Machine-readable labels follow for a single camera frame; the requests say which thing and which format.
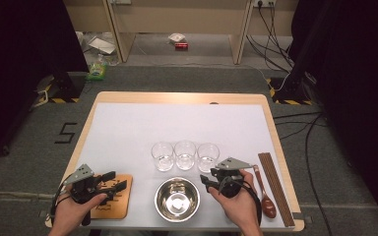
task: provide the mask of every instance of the human hand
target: human hand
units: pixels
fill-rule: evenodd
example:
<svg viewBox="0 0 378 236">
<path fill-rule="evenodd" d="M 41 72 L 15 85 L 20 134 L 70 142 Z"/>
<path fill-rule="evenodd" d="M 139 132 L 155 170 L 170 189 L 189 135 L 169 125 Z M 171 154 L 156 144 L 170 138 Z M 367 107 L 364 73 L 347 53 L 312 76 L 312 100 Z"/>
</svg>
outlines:
<svg viewBox="0 0 378 236">
<path fill-rule="evenodd" d="M 257 194 L 254 188 L 253 175 L 242 169 L 240 173 L 244 176 L 244 181 L 250 184 Z M 221 195 L 213 187 L 210 187 L 208 191 L 220 203 L 226 216 L 241 229 L 245 236 L 263 235 L 257 218 L 256 203 L 245 189 L 241 188 L 240 192 L 230 199 Z"/>
<path fill-rule="evenodd" d="M 69 197 L 69 194 L 61 195 L 58 201 L 66 197 Z M 48 236 L 69 235 L 82 223 L 85 215 L 106 198 L 106 194 L 99 194 L 82 205 L 75 203 L 72 198 L 62 201 L 57 205 L 54 223 Z"/>
</svg>

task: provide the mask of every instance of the wooden cutting board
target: wooden cutting board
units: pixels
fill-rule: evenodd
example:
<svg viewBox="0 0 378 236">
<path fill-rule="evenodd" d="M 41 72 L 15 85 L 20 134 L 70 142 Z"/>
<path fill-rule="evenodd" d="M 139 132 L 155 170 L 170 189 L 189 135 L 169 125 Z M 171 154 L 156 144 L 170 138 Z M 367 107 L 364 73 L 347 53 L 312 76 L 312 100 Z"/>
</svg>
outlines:
<svg viewBox="0 0 378 236">
<path fill-rule="evenodd" d="M 127 181 L 127 188 L 116 193 L 113 201 L 109 201 L 105 206 L 97 206 L 91 210 L 91 218 L 109 218 L 122 219 L 127 216 L 128 202 L 130 200 L 131 186 L 133 177 L 129 174 L 119 174 L 113 180 L 109 180 L 102 184 L 103 188 L 110 188 L 115 184 Z"/>
</svg>

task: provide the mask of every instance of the wooden spoon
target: wooden spoon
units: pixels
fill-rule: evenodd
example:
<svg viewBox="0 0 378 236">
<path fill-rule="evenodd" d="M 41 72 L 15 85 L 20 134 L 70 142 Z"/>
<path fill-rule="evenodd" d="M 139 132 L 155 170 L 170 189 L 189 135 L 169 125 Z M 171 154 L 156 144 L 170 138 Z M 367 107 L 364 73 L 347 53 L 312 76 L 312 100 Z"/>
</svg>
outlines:
<svg viewBox="0 0 378 236">
<path fill-rule="evenodd" d="M 260 188 L 262 189 L 263 199 L 262 199 L 262 211 L 269 218 L 276 217 L 276 207 L 269 196 L 266 194 L 265 187 L 263 185 L 262 177 L 260 176 L 260 170 L 258 165 L 253 165 L 254 173 L 256 173 L 257 181 L 259 182 Z"/>
</svg>

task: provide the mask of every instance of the wire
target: wire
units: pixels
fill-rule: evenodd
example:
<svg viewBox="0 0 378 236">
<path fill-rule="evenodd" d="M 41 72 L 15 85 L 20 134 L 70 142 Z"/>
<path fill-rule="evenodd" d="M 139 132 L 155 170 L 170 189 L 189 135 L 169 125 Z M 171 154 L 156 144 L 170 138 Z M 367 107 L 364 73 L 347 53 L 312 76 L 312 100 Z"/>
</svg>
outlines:
<svg viewBox="0 0 378 236">
<path fill-rule="evenodd" d="M 290 73 L 289 74 L 287 74 L 285 77 L 284 77 L 284 79 L 283 79 L 283 82 L 282 82 L 282 84 L 281 84 L 281 86 L 279 87 L 279 88 L 273 88 L 272 86 L 270 86 L 274 91 L 280 91 L 280 90 L 282 90 L 283 88 L 284 88 L 284 82 L 286 82 L 286 80 L 287 80 L 287 77 L 290 75 Z"/>
<path fill-rule="evenodd" d="M 285 71 L 287 73 L 289 73 L 289 70 L 283 68 L 282 66 L 279 66 L 278 64 L 276 64 L 274 61 L 272 61 L 265 53 L 261 52 L 255 45 L 254 43 L 251 41 L 251 39 L 248 37 L 248 35 L 246 36 L 247 40 L 250 42 L 250 45 L 251 47 L 253 48 L 253 50 L 259 54 L 260 56 L 262 56 L 263 58 L 265 58 L 265 61 L 266 61 L 266 65 L 271 69 L 271 70 L 274 70 L 276 71 L 276 69 L 274 68 L 271 68 L 268 64 L 267 64 L 267 61 L 269 61 L 272 65 L 274 65 L 275 67 L 277 67 L 278 69 L 280 69 L 281 71 Z"/>
<path fill-rule="evenodd" d="M 260 14 L 260 17 L 262 18 L 263 20 L 263 23 L 265 24 L 265 27 L 269 33 L 268 35 L 268 42 L 267 42 L 267 46 L 266 48 L 268 47 L 268 44 L 269 44 L 269 41 L 271 41 L 279 50 L 279 52 L 281 53 L 281 56 L 283 57 L 283 59 L 287 62 L 287 64 L 292 67 L 292 64 L 290 62 L 290 58 L 288 58 L 288 55 L 285 55 L 283 53 L 283 50 L 281 48 L 281 46 L 279 45 L 279 42 L 278 42 L 278 38 L 276 36 L 276 27 L 275 27 L 275 14 L 276 14 L 276 11 L 275 11 L 275 5 L 273 3 L 270 3 L 270 12 L 271 12 L 271 21 L 272 21 L 272 24 L 271 24 L 271 27 L 269 28 L 269 25 L 267 24 L 265 18 L 263 17 L 263 14 L 262 14 L 262 11 L 261 11 L 261 6 L 263 3 L 260 4 L 261 1 L 259 1 L 259 14 Z"/>
<path fill-rule="evenodd" d="M 289 134 L 289 135 L 286 135 L 286 136 L 284 136 L 284 137 L 279 138 L 279 140 L 284 140 L 284 139 L 286 139 L 286 138 L 288 138 L 288 137 L 290 137 L 290 136 L 293 136 L 293 135 L 299 134 L 300 132 L 302 132 L 303 130 L 305 130 L 306 127 L 308 127 L 309 124 L 311 124 L 311 123 L 306 124 L 302 129 L 300 129 L 300 130 L 298 130 L 298 131 L 296 131 L 296 132 L 293 132 L 293 133 L 291 133 L 291 134 Z"/>
<path fill-rule="evenodd" d="M 54 223 L 54 216 L 55 216 L 55 213 L 56 213 L 56 209 L 57 209 L 57 200 L 58 200 L 58 197 L 60 196 L 60 192 L 61 190 L 63 189 L 64 187 L 64 182 L 71 176 L 72 174 L 70 174 L 69 176 L 67 176 L 64 181 L 60 184 L 56 194 L 54 195 L 53 197 L 53 200 L 51 201 L 51 206 L 50 206 L 50 211 L 47 215 L 47 218 L 45 219 L 45 221 L 48 221 L 49 219 L 51 219 L 51 224 Z"/>
<path fill-rule="evenodd" d="M 321 210 L 321 213 L 322 213 L 322 215 L 324 217 L 324 221 L 325 221 L 325 224 L 327 226 L 328 233 L 329 233 L 329 235 L 333 235 L 333 232 L 331 231 L 331 226 L 330 226 L 330 223 L 328 221 L 327 215 L 325 214 L 325 211 L 322 208 L 321 201 L 320 201 L 320 199 L 318 197 L 318 194 L 317 194 L 317 191 L 315 189 L 314 181 L 312 179 L 312 174 L 311 174 L 311 168 L 309 167 L 309 154 L 308 154 L 309 135 L 311 134 L 312 128 L 315 126 L 315 123 L 318 121 L 319 118 L 321 118 L 321 116 L 322 116 L 322 114 L 318 115 L 318 117 L 315 118 L 312 121 L 311 127 L 309 128 L 308 133 L 306 134 L 306 139 L 305 139 L 305 159 L 306 159 L 306 167 L 307 167 L 307 171 L 308 171 L 309 181 L 311 183 L 312 192 L 314 193 L 315 199 L 316 199 L 317 204 L 318 204 L 318 208 Z"/>
<path fill-rule="evenodd" d="M 279 51 L 277 51 L 277 50 L 274 50 L 274 49 L 272 49 L 272 48 L 268 48 L 268 47 L 266 47 L 266 46 L 263 46 L 262 44 L 260 44 L 258 41 L 256 41 L 254 38 L 253 38 L 253 35 L 250 35 L 250 37 L 251 37 L 251 40 L 254 42 L 254 43 L 256 43 L 259 47 L 263 47 L 264 49 L 267 49 L 267 50 L 269 50 L 269 51 L 272 51 L 272 52 L 275 52 L 275 53 L 278 53 L 278 54 L 281 54 Z"/>
<path fill-rule="evenodd" d="M 43 96 L 43 101 L 42 101 L 42 102 L 39 102 L 39 103 L 37 103 L 37 104 L 35 104 L 35 105 L 33 105 L 32 108 L 37 108 L 37 107 L 39 107 L 39 106 L 41 106 L 41 105 L 43 105 L 43 104 L 45 104 L 45 103 L 48 102 L 48 94 L 47 94 L 47 91 L 46 91 L 46 90 L 41 90 L 41 91 L 38 91 L 37 93 L 38 93 L 38 94 L 44 94 L 44 96 Z"/>
<path fill-rule="evenodd" d="M 241 188 L 247 190 L 247 192 L 248 192 L 248 194 L 250 194 L 251 198 L 254 199 L 254 202 L 256 202 L 256 203 L 260 203 L 260 199 L 259 199 L 259 197 L 257 197 L 257 194 L 254 192 L 253 187 L 251 187 L 251 185 L 250 185 L 248 182 L 243 181 L 243 183 L 246 184 L 246 185 L 248 185 L 248 187 L 245 186 L 245 185 L 243 185 L 243 184 L 240 184 L 240 183 L 238 183 L 238 182 L 236 182 L 236 181 L 233 181 L 233 182 L 231 182 L 231 183 L 234 183 L 234 184 L 236 184 L 236 185 L 239 185 Z"/>
<path fill-rule="evenodd" d="M 63 201 L 65 201 L 65 200 L 67 200 L 67 199 L 70 199 L 71 198 L 71 196 L 69 195 L 69 196 L 67 196 L 67 197 L 64 197 L 63 199 L 61 199 L 59 202 L 57 202 L 57 205 L 59 205 L 61 202 L 63 202 Z"/>
<path fill-rule="evenodd" d="M 304 122 L 304 121 L 286 121 L 286 122 L 281 122 L 277 123 L 275 125 L 286 125 L 286 124 L 311 124 L 311 122 Z M 321 124 L 315 124 L 316 126 L 320 127 L 329 127 L 328 125 L 321 125 Z"/>
<path fill-rule="evenodd" d="M 273 117 L 274 120 L 287 118 L 287 117 L 295 117 L 295 116 L 305 116 L 305 115 L 315 115 L 315 114 L 321 114 L 321 111 L 317 112 L 307 112 L 307 113 L 298 113 L 298 114 L 291 114 L 291 115 L 284 115 L 284 116 L 275 116 Z"/>
</svg>

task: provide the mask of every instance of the metal bowl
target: metal bowl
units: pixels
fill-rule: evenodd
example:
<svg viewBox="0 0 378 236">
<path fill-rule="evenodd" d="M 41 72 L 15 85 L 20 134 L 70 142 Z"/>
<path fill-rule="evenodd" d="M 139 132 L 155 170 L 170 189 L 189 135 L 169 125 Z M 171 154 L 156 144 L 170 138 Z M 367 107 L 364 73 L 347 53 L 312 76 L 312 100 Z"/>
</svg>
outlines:
<svg viewBox="0 0 378 236">
<path fill-rule="evenodd" d="M 192 182 L 182 177 L 173 177 L 158 187 L 155 206 L 164 219 L 182 222 L 196 213 L 200 200 L 199 191 Z"/>
</svg>

